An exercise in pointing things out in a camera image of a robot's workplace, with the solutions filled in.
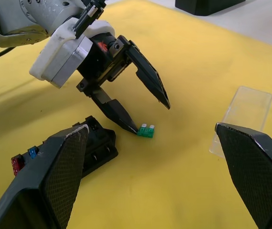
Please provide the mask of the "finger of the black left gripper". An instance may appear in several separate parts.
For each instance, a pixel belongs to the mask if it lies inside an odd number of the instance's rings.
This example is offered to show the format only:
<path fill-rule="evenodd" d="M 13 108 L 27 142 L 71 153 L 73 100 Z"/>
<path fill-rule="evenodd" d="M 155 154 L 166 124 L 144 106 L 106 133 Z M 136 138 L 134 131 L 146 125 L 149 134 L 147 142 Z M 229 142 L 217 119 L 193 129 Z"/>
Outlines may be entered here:
<path fill-rule="evenodd" d="M 141 53 L 140 49 L 133 41 L 128 41 L 122 35 L 119 36 L 119 40 L 124 45 L 127 45 L 127 50 L 124 52 L 124 54 L 137 67 L 137 77 L 159 102 L 161 102 L 167 109 L 170 109 L 170 101 L 157 70 Z"/>
<path fill-rule="evenodd" d="M 90 92 L 89 97 L 108 119 L 122 129 L 137 134 L 138 128 L 136 124 L 117 99 L 111 99 L 101 87 Z"/>

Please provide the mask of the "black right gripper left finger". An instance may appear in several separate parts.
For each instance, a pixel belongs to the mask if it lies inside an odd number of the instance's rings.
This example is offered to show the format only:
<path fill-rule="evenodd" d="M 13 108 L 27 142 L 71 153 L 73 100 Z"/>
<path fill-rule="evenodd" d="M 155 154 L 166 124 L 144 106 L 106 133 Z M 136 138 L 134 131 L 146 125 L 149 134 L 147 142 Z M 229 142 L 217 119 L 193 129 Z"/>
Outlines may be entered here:
<path fill-rule="evenodd" d="M 0 198 L 0 229 L 65 229 L 79 190 L 89 128 L 62 130 L 41 145 Z"/>

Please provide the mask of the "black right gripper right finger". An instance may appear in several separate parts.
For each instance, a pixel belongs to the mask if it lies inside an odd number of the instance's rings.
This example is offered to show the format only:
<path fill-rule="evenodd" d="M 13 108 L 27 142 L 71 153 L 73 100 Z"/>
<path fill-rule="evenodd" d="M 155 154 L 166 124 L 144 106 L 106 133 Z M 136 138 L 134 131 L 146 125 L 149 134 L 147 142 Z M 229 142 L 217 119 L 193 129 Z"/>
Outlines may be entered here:
<path fill-rule="evenodd" d="M 255 224 L 272 229 L 272 138 L 232 124 L 217 123 L 232 182 Z"/>

